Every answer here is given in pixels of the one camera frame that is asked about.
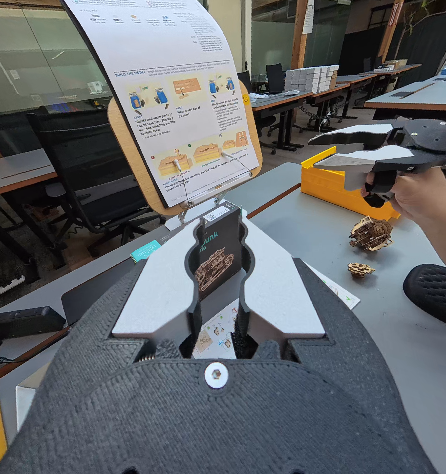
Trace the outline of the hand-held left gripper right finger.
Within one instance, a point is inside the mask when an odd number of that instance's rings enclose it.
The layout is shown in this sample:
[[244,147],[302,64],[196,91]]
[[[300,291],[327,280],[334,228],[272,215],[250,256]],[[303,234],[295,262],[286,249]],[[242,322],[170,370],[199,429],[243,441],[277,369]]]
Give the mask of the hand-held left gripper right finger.
[[255,342],[322,338],[326,334],[296,263],[246,217],[239,218],[242,264],[238,326]]

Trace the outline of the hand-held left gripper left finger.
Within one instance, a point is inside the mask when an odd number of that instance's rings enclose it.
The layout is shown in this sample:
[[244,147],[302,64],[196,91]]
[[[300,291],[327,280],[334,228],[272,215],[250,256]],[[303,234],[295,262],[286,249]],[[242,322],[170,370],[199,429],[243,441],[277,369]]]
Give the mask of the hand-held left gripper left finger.
[[197,218],[146,260],[115,323],[116,338],[197,339],[202,315],[195,273],[205,231]]

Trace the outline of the grey background desk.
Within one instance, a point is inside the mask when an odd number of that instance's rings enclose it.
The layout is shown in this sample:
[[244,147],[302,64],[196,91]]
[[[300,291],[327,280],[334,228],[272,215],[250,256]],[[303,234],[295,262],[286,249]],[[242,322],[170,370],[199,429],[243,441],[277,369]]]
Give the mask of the grey background desk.
[[375,111],[373,120],[440,119],[446,122],[446,75],[414,82],[370,99],[364,108]]
[[333,130],[333,127],[322,127],[321,124],[325,119],[328,119],[327,113],[330,100],[341,95],[348,86],[348,83],[342,83],[325,92],[298,93],[288,96],[280,93],[270,95],[267,98],[256,98],[254,103],[251,105],[251,108],[255,118],[257,132],[260,132],[262,128],[269,126],[267,117],[279,114],[277,140],[270,144],[260,141],[260,146],[270,149],[272,155],[275,155],[278,150],[295,152],[298,149],[303,148],[303,145],[293,144],[291,138],[294,110],[303,107],[305,101],[307,101],[310,106],[319,105],[319,110],[315,114],[316,125],[314,130]]

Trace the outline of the grey side desk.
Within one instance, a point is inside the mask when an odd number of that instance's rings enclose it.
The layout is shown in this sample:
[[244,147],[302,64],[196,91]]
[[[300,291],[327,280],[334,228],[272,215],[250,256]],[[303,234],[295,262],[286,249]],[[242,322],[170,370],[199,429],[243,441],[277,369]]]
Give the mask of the grey side desk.
[[43,149],[0,158],[0,194],[57,177]]

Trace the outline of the person's right hand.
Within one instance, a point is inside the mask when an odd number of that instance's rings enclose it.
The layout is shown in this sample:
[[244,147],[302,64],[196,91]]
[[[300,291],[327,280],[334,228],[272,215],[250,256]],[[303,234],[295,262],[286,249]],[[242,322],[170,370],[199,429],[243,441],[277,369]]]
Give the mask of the person's right hand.
[[425,230],[444,209],[446,179],[439,168],[419,174],[399,174],[391,192],[393,208]]

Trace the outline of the black teal cardboard sleeve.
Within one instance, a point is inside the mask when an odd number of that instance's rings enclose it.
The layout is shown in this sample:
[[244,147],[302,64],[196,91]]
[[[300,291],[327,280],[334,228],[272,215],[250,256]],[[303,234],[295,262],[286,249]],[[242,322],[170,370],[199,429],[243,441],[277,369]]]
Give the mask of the black teal cardboard sleeve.
[[132,270],[138,261],[147,259],[161,246],[157,240],[153,240],[132,252],[125,261],[64,293],[61,301],[68,325],[77,323],[90,306]]

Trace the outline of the part-built wooden model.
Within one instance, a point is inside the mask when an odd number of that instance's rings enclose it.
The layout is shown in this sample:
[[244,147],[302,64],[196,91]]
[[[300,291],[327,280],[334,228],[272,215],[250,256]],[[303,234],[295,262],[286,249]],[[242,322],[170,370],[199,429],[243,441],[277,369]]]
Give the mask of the part-built wooden model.
[[365,216],[350,232],[350,246],[364,251],[377,251],[393,243],[391,233],[393,226],[383,219]]

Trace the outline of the stack of white boxes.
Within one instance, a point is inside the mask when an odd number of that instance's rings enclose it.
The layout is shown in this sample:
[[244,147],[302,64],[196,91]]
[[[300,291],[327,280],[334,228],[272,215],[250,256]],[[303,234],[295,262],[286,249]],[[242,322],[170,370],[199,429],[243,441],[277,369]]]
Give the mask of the stack of white boxes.
[[336,85],[338,69],[339,65],[333,64],[287,70],[284,91],[326,92]]

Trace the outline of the wooden gear piece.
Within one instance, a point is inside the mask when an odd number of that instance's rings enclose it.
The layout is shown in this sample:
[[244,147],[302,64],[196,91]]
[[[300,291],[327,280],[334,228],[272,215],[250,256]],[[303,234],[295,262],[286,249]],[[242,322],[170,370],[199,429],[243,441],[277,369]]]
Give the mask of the wooden gear piece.
[[375,271],[373,267],[362,263],[349,263],[347,265],[347,270],[354,279],[364,278],[366,275],[371,275]]

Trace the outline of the black power bank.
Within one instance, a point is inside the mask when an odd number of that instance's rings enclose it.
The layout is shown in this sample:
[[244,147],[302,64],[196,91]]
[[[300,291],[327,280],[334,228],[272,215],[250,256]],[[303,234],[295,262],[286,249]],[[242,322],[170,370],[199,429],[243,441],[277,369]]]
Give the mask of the black power bank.
[[61,330],[66,320],[49,306],[0,313],[0,340],[52,333]]

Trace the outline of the white blister pack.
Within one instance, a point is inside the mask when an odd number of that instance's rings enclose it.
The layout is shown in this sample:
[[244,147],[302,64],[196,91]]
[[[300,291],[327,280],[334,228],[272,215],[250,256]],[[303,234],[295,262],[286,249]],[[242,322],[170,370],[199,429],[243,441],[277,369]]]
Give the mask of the white blister pack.
[[164,204],[158,194],[158,189],[152,181],[152,176],[149,174],[140,149],[137,147],[134,135],[129,130],[125,118],[122,116],[118,104],[114,99],[111,100],[107,109],[107,117],[110,127],[117,139],[119,146],[129,164],[132,173],[134,174],[138,186],[147,201],[147,204],[157,214],[170,217],[166,227],[169,230],[177,229],[194,220],[198,216],[202,216],[214,209],[216,206],[225,202],[225,195],[233,188],[255,178],[262,169],[263,155],[257,135],[255,126],[255,119],[251,108],[250,98],[247,88],[243,82],[240,81],[241,93],[243,95],[243,103],[245,107],[245,114],[248,123],[248,130],[251,143],[255,150],[255,155],[258,160],[258,166],[249,172],[246,172],[243,177],[232,178],[223,185],[212,188],[209,192],[203,195],[203,198],[197,199],[190,207],[182,207],[178,204],[169,208],[165,208]]

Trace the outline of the black office chair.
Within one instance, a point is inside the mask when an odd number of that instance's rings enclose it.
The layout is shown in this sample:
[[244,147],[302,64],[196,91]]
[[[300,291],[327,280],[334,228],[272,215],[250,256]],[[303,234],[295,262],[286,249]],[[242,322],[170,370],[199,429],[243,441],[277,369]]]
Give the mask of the black office chair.
[[27,113],[27,120],[57,173],[59,183],[46,186],[58,198],[67,221],[56,236],[64,239],[72,227],[87,228],[102,238],[88,246],[97,257],[98,246],[121,235],[126,244],[141,225],[159,218],[148,205],[115,138],[107,110],[56,114]]

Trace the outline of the white cardboard box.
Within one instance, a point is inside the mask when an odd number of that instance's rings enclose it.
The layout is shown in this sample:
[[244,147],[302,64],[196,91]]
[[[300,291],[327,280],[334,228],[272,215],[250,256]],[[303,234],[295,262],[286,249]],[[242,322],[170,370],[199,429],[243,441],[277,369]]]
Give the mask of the white cardboard box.
[[29,412],[36,390],[40,386],[50,362],[40,367],[15,388],[17,431],[19,431]]

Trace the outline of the printed instruction sheet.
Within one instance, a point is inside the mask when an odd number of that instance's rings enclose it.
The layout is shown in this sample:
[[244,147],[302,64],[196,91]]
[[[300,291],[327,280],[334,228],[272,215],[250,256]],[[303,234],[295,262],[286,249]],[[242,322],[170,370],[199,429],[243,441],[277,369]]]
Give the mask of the printed instruction sheet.
[[198,1],[72,0],[166,208],[249,180],[259,162],[227,40]]

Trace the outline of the wooden post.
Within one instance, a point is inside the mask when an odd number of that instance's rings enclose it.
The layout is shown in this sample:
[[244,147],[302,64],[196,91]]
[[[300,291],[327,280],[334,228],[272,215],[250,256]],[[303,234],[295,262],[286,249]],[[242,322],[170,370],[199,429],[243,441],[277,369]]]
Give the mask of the wooden post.
[[291,69],[303,67],[307,35],[303,34],[303,26],[307,11],[307,0],[298,0],[296,8],[296,20],[293,36],[293,48],[291,58]]

